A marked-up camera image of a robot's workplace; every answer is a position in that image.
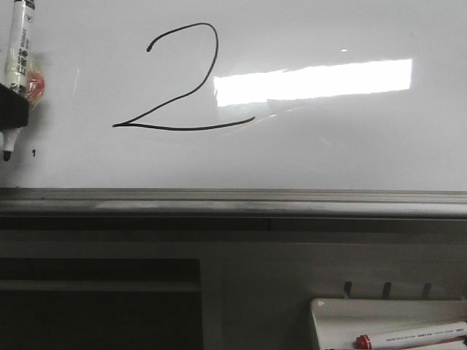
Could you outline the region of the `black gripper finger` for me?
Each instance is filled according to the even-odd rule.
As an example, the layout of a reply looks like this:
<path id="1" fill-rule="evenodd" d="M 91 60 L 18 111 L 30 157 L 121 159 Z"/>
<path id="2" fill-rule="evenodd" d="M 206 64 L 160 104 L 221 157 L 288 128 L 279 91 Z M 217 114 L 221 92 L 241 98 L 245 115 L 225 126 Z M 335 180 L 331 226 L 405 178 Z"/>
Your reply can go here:
<path id="1" fill-rule="evenodd" d="M 28 125 L 29 102 L 24 90 L 13 90 L 1 84 L 1 131 Z"/>

